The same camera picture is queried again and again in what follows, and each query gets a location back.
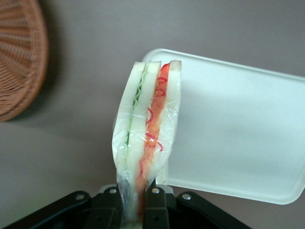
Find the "white plastic lid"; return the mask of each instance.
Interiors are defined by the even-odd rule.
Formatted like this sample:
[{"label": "white plastic lid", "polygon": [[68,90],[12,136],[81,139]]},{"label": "white plastic lid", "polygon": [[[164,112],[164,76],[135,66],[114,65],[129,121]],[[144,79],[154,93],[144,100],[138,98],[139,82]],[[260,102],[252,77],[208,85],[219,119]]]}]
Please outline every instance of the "white plastic lid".
[{"label": "white plastic lid", "polygon": [[165,49],[182,61],[168,184],[275,204],[305,187],[305,78]]}]

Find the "metal screw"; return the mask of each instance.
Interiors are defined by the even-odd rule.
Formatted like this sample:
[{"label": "metal screw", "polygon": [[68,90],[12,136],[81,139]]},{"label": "metal screw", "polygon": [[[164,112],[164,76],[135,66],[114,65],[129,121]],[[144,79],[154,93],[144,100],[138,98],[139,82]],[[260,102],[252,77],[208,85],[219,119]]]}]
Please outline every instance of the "metal screw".
[{"label": "metal screw", "polygon": [[96,221],[101,221],[103,219],[103,217],[101,216],[101,215],[97,215],[96,217],[95,217],[95,220]]},{"label": "metal screw", "polygon": [[110,194],[116,193],[116,189],[115,189],[115,188],[111,189],[111,190],[109,191],[109,193],[110,193]]},{"label": "metal screw", "polygon": [[190,200],[192,197],[189,194],[183,194],[182,198],[185,200]]},{"label": "metal screw", "polygon": [[81,199],[84,199],[85,198],[85,195],[84,194],[77,194],[75,199],[76,200],[81,200]]},{"label": "metal screw", "polygon": [[160,193],[160,189],[158,189],[157,187],[154,187],[154,188],[152,189],[152,193],[158,194],[158,193]]},{"label": "metal screw", "polygon": [[159,221],[159,217],[157,217],[157,216],[153,216],[152,219],[153,219],[154,222],[158,222]]}]

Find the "gray background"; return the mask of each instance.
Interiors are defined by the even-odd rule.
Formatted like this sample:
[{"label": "gray background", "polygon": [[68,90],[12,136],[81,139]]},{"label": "gray background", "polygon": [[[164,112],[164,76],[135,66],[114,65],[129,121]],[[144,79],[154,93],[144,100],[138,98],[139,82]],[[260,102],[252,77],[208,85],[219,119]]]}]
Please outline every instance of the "gray background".
[{"label": "gray background", "polygon": [[[50,64],[34,103],[0,124],[0,227],[75,190],[94,196],[115,182],[113,119],[133,63],[152,49],[305,75],[302,0],[40,4]],[[283,206],[198,193],[255,229],[305,227],[304,193]]]}]

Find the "screw head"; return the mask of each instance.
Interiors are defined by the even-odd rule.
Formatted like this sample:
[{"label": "screw head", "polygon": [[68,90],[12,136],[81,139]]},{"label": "screw head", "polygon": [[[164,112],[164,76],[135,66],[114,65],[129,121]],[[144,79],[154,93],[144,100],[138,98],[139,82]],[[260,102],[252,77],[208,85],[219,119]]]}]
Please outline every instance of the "screw head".
[{"label": "screw head", "polygon": [[152,189],[152,193],[158,194],[158,193],[160,193],[160,189],[158,189],[157,187],[154,187],[154,188]]},{"label": "screw head", "polygon": [[182,198],[185,200],[190,200],[192,197],[189,194],[183,194]]},{"label": "screw head", "polygon": [[109,191],[109,193],[110,193],[110,194],[116,193],[116,189],[115,189],[115,188],[111,189],[111,190]]},{"label": "screw head", "polygon": [[85,195],[84,194],[77,194],[76,196],[75,196],[75,199],[76,200],[81,200],[81,199],[84,199],[85,198]]}]

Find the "wicker basket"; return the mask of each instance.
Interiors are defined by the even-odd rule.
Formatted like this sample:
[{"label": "wicker basket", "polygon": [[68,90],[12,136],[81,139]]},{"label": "wicker basket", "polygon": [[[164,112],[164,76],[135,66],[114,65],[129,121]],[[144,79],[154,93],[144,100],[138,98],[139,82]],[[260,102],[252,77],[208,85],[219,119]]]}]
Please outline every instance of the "wicker basket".
[{"label": "wicker basket", "polygon": [[0,0],[0,122],[34,100],[47,58],[47,33],[37,1]]}]

